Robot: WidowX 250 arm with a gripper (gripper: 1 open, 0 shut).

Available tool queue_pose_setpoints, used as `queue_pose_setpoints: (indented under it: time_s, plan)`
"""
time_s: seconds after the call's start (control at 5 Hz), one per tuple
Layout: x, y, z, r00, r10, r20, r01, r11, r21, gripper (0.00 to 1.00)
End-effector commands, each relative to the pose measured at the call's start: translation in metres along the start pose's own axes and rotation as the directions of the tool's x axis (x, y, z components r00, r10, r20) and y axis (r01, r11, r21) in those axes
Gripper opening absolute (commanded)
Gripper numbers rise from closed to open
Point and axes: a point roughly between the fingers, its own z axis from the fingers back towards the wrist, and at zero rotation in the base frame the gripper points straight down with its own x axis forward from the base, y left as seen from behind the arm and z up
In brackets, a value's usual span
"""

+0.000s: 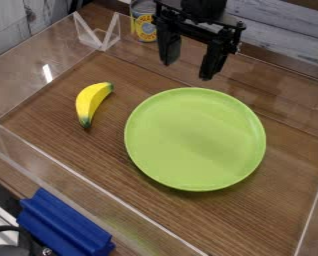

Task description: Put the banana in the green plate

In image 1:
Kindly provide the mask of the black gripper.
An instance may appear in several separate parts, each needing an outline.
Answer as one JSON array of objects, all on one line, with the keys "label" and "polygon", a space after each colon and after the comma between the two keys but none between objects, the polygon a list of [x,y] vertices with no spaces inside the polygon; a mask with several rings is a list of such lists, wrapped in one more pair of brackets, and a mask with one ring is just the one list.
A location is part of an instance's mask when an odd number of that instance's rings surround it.
[{"label": "black gripper", "polygon": [[178,60],[181,36],[190,37],[209,44],[199,78],[203,81],[211,80],[222,70],[229,53],[238,52],[242,32],[246,30],[245,22],[226,12],[227,0],[154,0],[154,2],[161,61],[169,66]]}]

